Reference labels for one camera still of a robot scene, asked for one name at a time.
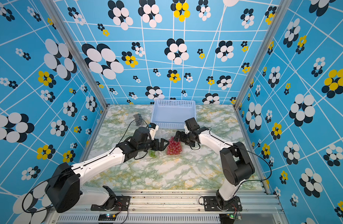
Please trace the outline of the green grape bunch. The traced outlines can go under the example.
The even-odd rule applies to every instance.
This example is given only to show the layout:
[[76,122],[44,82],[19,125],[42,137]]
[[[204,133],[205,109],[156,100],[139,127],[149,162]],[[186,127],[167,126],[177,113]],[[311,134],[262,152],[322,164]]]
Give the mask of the green grape bunch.
[[149,151],[149,156],[151,158],[156,158],[156,152],[155,151]]

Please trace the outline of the red grape bunch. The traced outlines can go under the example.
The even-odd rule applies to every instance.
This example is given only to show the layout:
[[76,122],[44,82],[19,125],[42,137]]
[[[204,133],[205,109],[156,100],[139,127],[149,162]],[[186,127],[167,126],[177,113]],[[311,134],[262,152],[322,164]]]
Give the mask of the red grape bunch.
[[181,142],[175,141],[174,137],[172,138],[170,142],[170,153],[172,155],[179,155],[182,153]]
[[167,155],[175,155],[178,152],[178,143],[174,141],[174,137],[169,139],[169,145],[167,147]]

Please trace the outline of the black grape bunch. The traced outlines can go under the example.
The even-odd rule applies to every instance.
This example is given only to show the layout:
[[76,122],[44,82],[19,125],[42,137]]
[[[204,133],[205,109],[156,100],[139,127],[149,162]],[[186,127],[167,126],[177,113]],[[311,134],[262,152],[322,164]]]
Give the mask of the black grape bunch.
[[136,126],[141,126],[143,124],[143,119],[141,114],[137,113],[133,115]]

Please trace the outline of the clear plastic clamshell container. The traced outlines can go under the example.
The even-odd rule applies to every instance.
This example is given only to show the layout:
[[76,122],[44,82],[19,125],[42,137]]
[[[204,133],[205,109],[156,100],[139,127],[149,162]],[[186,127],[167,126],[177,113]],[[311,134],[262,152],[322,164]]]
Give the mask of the clear plastic clamshell container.
[[141,112],[131,112],[127,115],[125,124],[129,124],[134,127],[148,127],[148,122],[144,119],[144,115]]

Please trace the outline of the white perforated plastic basket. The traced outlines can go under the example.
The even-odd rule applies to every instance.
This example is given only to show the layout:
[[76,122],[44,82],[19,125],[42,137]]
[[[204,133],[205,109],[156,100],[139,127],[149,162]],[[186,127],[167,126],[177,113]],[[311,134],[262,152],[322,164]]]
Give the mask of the white perforated plastic basket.
[[196,103],[193,100],[156,100],[151,122],[165,129],[184,129],[185,121],[197,118]]

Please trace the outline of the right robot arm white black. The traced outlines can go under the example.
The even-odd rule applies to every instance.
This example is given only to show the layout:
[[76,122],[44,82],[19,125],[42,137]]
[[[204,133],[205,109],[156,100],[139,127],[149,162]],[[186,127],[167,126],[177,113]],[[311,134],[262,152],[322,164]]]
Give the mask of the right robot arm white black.
[[219,154],[225,181],[216,192],[218,208],[227,211],[236,206],[236,194],[255,172],[254,165],[245,145],[242,142],[232,143],[202,127],[195,131],[177,131],[174,140],[183,142],[191,148],[205,145]]

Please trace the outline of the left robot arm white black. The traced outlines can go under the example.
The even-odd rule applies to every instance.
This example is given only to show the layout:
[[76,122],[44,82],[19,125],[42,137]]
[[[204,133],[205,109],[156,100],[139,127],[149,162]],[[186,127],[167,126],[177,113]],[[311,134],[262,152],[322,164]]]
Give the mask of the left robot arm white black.
[[113,166],[136,158],[139,152],[164,151],[169,141],[156,139],[156,131],[156,127],[139,127],[133,136],[104,154],[74,165],[68,165],[66,162],[60,164],[45,188],[55,210],[63,213],[77,205],[85,204],[96,205],[107,211],[115,208],[117,198],[110,187],[85,188],[84,183]]

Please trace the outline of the left green circuit board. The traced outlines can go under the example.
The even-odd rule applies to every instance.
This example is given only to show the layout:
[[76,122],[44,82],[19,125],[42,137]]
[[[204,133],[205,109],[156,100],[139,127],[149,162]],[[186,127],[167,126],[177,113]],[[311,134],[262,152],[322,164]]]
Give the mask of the left green circuit board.
[[117,215],[116,214],[100,214],[98,217],[98,221],[107,222],[107,221],[116,221]]

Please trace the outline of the green circuit board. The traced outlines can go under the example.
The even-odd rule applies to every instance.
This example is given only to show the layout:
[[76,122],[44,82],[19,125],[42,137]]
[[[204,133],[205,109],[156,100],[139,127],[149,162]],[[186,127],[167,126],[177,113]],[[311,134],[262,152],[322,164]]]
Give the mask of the green circuit board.
[[235,216],[233,214],[220,214],[220,223],[221,224],[234,224]]
[[107,221],[116,221],[117,215],[116,214],[100,214],[98,217],[98,221],[107,222]]

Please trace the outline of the right green circuit board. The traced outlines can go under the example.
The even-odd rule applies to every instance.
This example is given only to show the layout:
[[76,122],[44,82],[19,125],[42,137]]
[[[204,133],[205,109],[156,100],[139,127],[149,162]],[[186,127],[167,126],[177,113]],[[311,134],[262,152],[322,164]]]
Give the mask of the right green circuit board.
[[221,224],[234,224],[235,216],[233,214],[220,214],[220,223]]

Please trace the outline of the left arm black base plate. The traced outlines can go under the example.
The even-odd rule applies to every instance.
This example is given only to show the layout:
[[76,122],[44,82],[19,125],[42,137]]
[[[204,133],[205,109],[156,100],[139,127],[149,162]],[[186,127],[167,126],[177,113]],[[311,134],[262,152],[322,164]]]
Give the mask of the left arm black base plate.
[[91,211],[127,211],[130,205],[131,196],[116,196],[108,207],[91,205]]

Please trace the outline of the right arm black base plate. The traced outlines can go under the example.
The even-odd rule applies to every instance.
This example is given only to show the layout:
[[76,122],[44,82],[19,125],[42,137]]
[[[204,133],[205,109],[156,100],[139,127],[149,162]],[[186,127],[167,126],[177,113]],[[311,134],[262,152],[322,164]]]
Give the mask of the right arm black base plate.
[[243,211],[240,198],[238,196],[234,196],[228,201],[225,201],[219,196],[204,196],[202,199],[205,211]]

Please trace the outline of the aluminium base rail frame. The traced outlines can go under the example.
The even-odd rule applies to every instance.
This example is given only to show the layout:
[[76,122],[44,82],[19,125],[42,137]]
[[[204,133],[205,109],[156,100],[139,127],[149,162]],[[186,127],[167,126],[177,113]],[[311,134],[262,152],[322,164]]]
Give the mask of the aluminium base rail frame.
[[[233,214],[234,224],[287,224],[276,195],[263,191],[238,192],[243,211],[205,211],[204,196],[211,190],[123,190],[117,196],[131,196],[127,211],[91,211],[80,205],[64,213],[51,210],[47,224],[220,224],[220,214]],[[98,221],[100,214],[116,214],[116,221]]]

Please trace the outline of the aluminium corner post right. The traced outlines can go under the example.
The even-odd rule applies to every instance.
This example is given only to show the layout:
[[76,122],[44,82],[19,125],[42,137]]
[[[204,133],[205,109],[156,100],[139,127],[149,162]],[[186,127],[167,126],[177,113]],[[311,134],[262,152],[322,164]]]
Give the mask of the aluminium corner post right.
[[235,110],[238,109],[238,107],[241,105],[248,89],[249,89],[249,85],[251,83],[251,81],[253,80],[254,76],[257,73],[258,68],[260,67],[265,55],[266,55],[266,51],[267,48],[269,46],[269,44],[273,41],[273,38],[275,37],[276,32],[278,31],[282,20],[291,4],[291,0],[283,0],[280,2],[280,5],[277,8],[277,13],[275,15],[274,20],[272,21],[271,25],[269,26],[268,31],[265,34],[264,40],[262,41],[258,52],[254,58],[253,63],[251,64],[251,70],[248,73],[242,88],[239,92],[239,95],[237,97],[236,103],[235,103]]

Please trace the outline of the aluminium corner post left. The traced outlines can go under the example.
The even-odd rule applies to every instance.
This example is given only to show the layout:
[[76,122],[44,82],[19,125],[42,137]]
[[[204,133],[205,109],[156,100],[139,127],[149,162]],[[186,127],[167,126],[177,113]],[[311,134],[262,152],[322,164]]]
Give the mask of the aluminium corner post left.
[[66,24],[63,22],[60,13],[57,10],[53,1],[41,1],[42,5],[44,6],[45,10],[47,11],[48,15],[51,17],[53,22],[56,24],[57,30],[62,37],[64,43],[67,45],[68,49],[70,50],[72,56],[74,57],[76,64],[81,70],[81,73],[84,75],[86,81],[88,82],[89,86],[93,90],[96,98],[99,100],[103,109],[108,108],[108,104],[103,97],[100,89],[97,87],[95,79],[91,74],[89,68],[87,67],[82,55],[77,48],[77,45],[73,41],[71,36],[71,32],[66,27]]

